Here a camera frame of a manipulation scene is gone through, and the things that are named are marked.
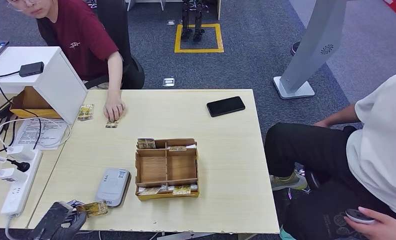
office chair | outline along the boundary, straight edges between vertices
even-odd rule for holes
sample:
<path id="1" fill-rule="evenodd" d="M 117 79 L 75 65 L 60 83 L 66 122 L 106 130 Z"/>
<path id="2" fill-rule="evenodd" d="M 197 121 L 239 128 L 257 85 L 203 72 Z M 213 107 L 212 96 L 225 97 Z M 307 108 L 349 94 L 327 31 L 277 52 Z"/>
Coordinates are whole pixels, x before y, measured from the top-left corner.
<path id="1" fill-rule="evenodd" d="M 97 0 L 96 4 L 98 7 L 94 9 L 95 13 L 123 58 L 121 89 L 141 89 L 144 86 L 145 73 L 141 64 L 131 54 L 128 11 L 125 0 Z M 84 85 L 90 89 L 108 81 L 109 76 L 104 75 L 90 80 Z"/>

white t-shirt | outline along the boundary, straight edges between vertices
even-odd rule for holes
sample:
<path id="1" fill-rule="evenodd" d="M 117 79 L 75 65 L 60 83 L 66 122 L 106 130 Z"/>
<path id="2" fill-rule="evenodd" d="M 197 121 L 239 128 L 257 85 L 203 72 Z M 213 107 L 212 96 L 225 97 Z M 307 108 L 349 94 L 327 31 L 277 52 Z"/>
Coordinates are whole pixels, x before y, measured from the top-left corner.
<path id="1" fill-rule="evenodd" d="M 355 104 L 362 130 L 346 144 L 354 177 L 396 213 L 396 75 Z"/>

white cable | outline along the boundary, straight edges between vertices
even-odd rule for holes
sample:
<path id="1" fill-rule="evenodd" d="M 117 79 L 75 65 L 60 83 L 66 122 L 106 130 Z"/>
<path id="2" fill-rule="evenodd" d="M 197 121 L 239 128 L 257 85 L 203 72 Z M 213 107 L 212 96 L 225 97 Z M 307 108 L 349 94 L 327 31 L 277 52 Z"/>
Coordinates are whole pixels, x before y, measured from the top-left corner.
<path id="1" fill-rule="evenodd" d="M 9 240 L 18 240 L 10 235 L 10 223 L 11 223 L 11 219 L 13 219 L 13 217 L 14 217 L 13 215 L 8 216 L 8 220 L 6 221 L 6 227 L 5 227 L 5 236 Z"/>
<path id="2" fill-rule="evenodd" d="M 12 122 L 18 122 L 18 121 L 26 121 L 26 120 L 30 120 L 30 119 L 43 119 L 43 120 L 49 121 L 49 122 L 51 122 L 51 123 L 57 125 L 59 128 L 61 128 L 61 126 L 60 126 L 58 123 L 56 123 L 56 122 L 54 122 L 54 121 L 52 121 L 52 120 L 50 120 L 50 119 L 43 118 L 43 117 L 30 117 L 30 118 L 14 119 L 14 120 L 6 121 L 6 122 L 4 122 L 4 123 L 2 123 L 2 124 L 0 125 L 0 130 L 1 130 L 1 128 L 2 128 L 5 124 L 12 123 Z M 38 142 L 37 144 L 38 144 L 38 145 L 41 145 L 42 147 L 45 147 L 45 148 L 53 148 L 53 147 L 58 147 L 58 146 L 60 146 L 61 144 L 65 143 L 65 142 L 70 138 L 70 136 L 72 135 L 72 127 L 71 127 L 66 121 L 64 121 L 64 122 L 65 122 L 65 124 L 67 124 L 67 127 L 68 127 L 68 129 L 69 129 L 68 135 L 67 135 L 67 137 L 66 137 L 64 140 L 62 140 L 59 144 L 58 144 L 58 141 L 55 142 L 55 143 L 53 143 L 53 144 L 49 144 L 49 145 L 42 145 L 42 144 L 39 144 L 39 142 Z M 6 148 L 8 147 L 8 145 L 2 140 L 1 135 L 0 135 L 0 142 L 1 142 Z"/>

white remote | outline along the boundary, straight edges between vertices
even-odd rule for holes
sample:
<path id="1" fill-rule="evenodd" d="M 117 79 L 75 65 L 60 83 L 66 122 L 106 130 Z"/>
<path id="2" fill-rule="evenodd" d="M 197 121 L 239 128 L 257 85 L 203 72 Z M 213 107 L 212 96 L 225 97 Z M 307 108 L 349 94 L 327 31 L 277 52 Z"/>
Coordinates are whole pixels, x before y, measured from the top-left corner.
<path id="1" fill-rule="evenodd" d="M 345 214 L 349 219 L 358 224 L 373 225 L 377 222 L 374 218 L 368 217 L 355 209 L 347 209 Z"/>
<path id="2" fill-rule="evenodd" d="M 122 203 L 129 178 L 129 171 L 119 168 L 105 170 L 95 201 L 105 200 L 109 207 L 117 207 Z"/>

plug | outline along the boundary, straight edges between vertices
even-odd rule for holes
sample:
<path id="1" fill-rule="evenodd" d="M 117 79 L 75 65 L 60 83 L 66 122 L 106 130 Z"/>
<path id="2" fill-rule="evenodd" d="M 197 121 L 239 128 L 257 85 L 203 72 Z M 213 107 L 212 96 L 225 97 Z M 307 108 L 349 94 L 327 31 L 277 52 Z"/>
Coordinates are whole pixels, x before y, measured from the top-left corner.
<path id="1" fill-rule="evenodd" d="M 35 158 L 35 152 L 24 146 L 10 146 L 6 153 L 19 161 L 31 161 Z"/>
<path id="2" fill-rule="evenodd" d="M 0 179 L 13 183 L 20 182 L 23 183 L 27 179 L 27 174 L 21 171 L 17 171 L 15 168 L 4 168 L 0 170 Z"/>
<path id="3" fill-rule="evenodd" d="M 17 162 L 16 160 L 11 160 L 11 159 L 8 159 L 8 161 L 11 162 L 11 164 L 16 165 L 17 170 L 19 170 L 23 173 L 25 173 L 30 168 L 30 163 L 28 163 L 28 162 Z"/>

